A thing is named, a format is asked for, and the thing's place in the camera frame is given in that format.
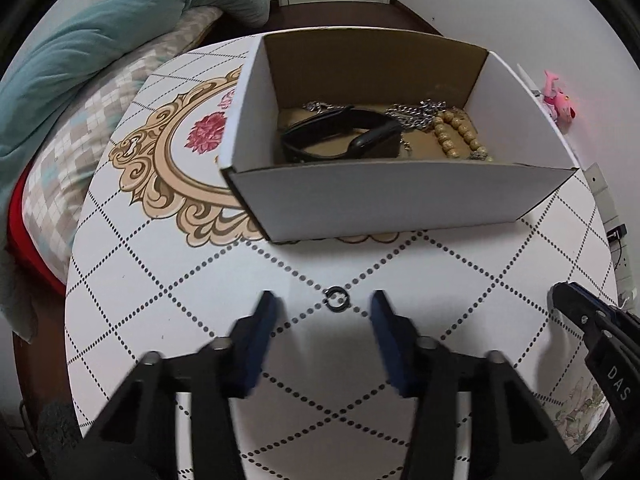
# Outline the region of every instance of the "dark wood floor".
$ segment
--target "dark wood floor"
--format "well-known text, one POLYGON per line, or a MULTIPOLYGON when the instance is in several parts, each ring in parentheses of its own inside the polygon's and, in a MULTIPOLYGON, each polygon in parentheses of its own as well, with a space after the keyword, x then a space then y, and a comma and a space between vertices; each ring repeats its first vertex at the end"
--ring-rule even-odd
MULTIPOLYGON (((231 40, 256 32, 285 28, 357 25, 438 31, 401 5, 363 2, 323 2, 272 9, 269 21, 260 29, 247 28, 229 15, 222 16, 203 44, 231 40)), ((64 301, 43 288, 36 312, 38 335, 32 344, 14 336, 14 350, 22 396, 33 424, 42 408, 53 400, 71 402, 66 373, 64 301)))

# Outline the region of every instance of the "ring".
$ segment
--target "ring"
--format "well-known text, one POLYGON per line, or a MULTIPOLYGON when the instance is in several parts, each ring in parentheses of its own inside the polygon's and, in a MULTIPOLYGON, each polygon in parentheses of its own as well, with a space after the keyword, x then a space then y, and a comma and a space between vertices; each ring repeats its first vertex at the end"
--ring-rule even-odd
POLYGON ((351 306, 351 298, 349 297, 349 293, 344 290, 341 286, 330 286, 322 291, 324 294, 324 300, 322 303, 332 312, 344 312, 351 306), (331 298, 334 294, 341 294, 344 297, 344 301, 342 303, 338 303, 337 306, 333 306, 329 303, 329 298, 331 298))

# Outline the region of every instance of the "table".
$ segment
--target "table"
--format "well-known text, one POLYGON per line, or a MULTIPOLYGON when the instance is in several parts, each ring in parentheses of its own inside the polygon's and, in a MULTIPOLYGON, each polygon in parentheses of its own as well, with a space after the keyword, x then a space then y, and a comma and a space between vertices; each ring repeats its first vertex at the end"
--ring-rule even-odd
MULTIPOLYGON (((450 349, 504 352, 576 449, 607 408, 580 334, 546 294, 571 280, 615 304, 604 228, 584 175, 513 224, 271 245, 216 169, 242 60, 255 37, 160 67, 116 129, 84 203, 66 299, 66 353, 86 432, 145 352, 196 351, 284 300, 262 379, 232 412, 247 477, 382 480, 401 470, 414 413, 386 383, 367 305, 396 311, 450 349), (323 307, 348 289, 352 308, 323 307)), ((466 478, 470 401, 459 398, 466 478)), ((180 476, 193 477, 189 398, 178 398, 180 476)))

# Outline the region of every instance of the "pink plush toy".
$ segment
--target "pink plush toy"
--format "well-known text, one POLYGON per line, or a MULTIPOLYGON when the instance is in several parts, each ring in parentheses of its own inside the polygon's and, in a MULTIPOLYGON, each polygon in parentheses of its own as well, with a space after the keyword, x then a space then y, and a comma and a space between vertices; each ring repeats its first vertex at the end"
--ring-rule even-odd
POLYGON ((570 123, 575 117, 574 107, 568 95, 562 93, 562 89, 556 87, 556 81, 560 79, 553 72, 545 70, 545 88, 542 91, 544 104, 549 108, 551 118, 555 121, 560 119, 570 123))

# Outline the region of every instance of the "box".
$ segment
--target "box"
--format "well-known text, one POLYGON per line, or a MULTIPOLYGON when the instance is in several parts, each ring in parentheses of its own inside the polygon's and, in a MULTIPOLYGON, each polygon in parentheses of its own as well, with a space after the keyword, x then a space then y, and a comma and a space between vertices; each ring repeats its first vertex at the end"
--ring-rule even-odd
POLYGON ((238 79, 218 165, 273 242, 513 222, 577 167, 498 55, 431 34, 358 27, 259 38, 238 79), (429 98, 463 108, 495 162, 442 154, 283 163, 277 125, 286 110, 309 101, 364 107, 429 98))

